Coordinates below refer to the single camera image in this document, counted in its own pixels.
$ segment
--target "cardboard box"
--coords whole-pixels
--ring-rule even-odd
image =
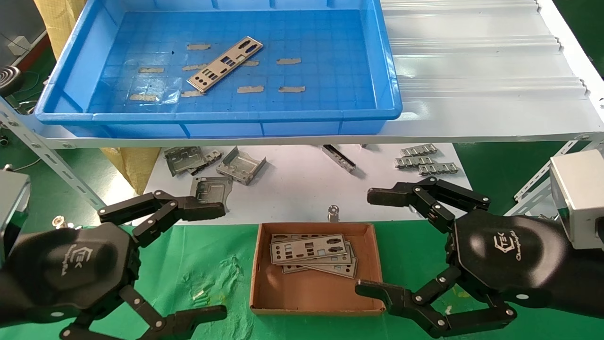
[[[271,264],[271,234],[344,234],[358,259],[357,279],[382,282],[375,229],[367,223],[263,223],[258,228],[249,307],[258,315],[377,316],[382,301],[355,293],[356,280],[305,270],[284,274]]]

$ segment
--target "blue plastic tray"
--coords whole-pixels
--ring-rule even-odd
[[[264,44],[250,59],[257,66],[182,97],[199,71],[183,67],[210,63],[244,36]],[[264,92],[237,93],[256,85]],[[379,0],[89,0],[35,115],[80,137],[187,138],[376,134],[401,110]]]

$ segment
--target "metal part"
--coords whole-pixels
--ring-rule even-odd
[[[575,249],[601,249],[597,233],[604,217],[604,159],[589,150],[551,158],[551,194]]]
[[[435,154],[437,151],[438,149],[436,146],[434,146],[432,143],[429,143],[402,149],[400,150],[400,155],[403,157],[425,156]]]
[[[282,86],[279,87],[281,93],[300,93],[306,91],[305,86]]]
[[[455,163],[438,163],[432,165],[420,165],[421,176],[456,174],[459,171]]]
[[[336,205],[329,206],[327,209],[327,221],[329,223],[339,222],[339,207]]]
[[[227,208],[227,197],[233,189],[231,177],[195,177],[191,185],[191,196],[200,203],[222,202]]]
[[[309,260],[299,260],[288,262],[287,264],[295,264],[295,265],[317,265],[317,266],[333,266],[335,264],[352,264],[352,258],[354,257],[352,254],[352,245],[349,241],[344,241],[344,246],[346,247],[346,254],[335,255],[330,257],[322,257],[322,258],[312,258]]]
[[[394,159],[395,169],[417,168],[420,165],[434,164],[435,162],[429,156],[403,157]]]
[[[346,253],[342,234],[271,243],[271,263],[330,257]]]
[[[262,44],[259,41],[247,36],[222,53],[202,71],[189,78],[187,82],[199,91],[206,92],[261,48]]]
[[[197,168],[194,169],[187,169],[187,171],[195,176],[196,174],[198,174],[201,170],[209,167],[210,165],[216,163],[219,159],[222,158],[222,152],[218,151],[218,150],[212,150],[209,154],[204,155],[203,160],[204,160],[204,164],[201,164],[200,166],[198,166]]]
[[[232,176],[243,185],[249,185],[265,163],[266,157],[261,161],[255,160],[235,146],[218,164],[216,171],[225,176]]]
[[[356,257],[352,258],[351,264],[336,264],[332,266],[318,266],[314,264],[304,265],[307,268],[319,270],[320,272],[335,274],[345,278],[355,278],[356,276]]]
[[[351,161],[348,157],[344,156],[335,146],[331,144],[325,144],[321,147],[323,152],[329,156],[334,162],[336,162],[342,169],[353,172],[356,169],[356,164]]]
[[[196,169],[206,164],[204,153],[198,146],[185,146],[164,151],[164,157],[172,177],[185,172],[187,169]]]

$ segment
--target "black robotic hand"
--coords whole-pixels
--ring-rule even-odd
[[[130,236],[118,225],[153,214]],[[176,312],[166,317],[134,290],[146,247],[178,220],[210,220],[225,215],[222,203],[162,191],[144,194],[98,211],[93,229],[56,229],[22,235],[0,269],[0,327],[49,323],[75,317],[63,340],[117,340],[88,328],[123,302],[149,325],[140,339],[190,339],[197,325],[227,317],[225,306]]]
[[[435,177],[370,189],[367,201],[412,206],[449,235],[449,267],[418,291],[365,280],[355,287],[358,295],[382,300],[389,314],[412,319],[433,338],[505,327],[516,318],[506,301],[604,318],[604,252],[573,249],[561,224],[492,215],[488,197]],[[455,219],[439,201],[468,213]],[[436,312],[430,305],[456,283],[488,308]]]

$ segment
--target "metal shelf frame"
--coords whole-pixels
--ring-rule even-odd
[[[103,201],[54,149],[604,140],[604,82],[552,0],[382,0],[404,109],[375,136],[249,139],[78,138],[19,115],[0,122],[91,206]],[[515,196],[523,214],[548,194],[549,165]]]

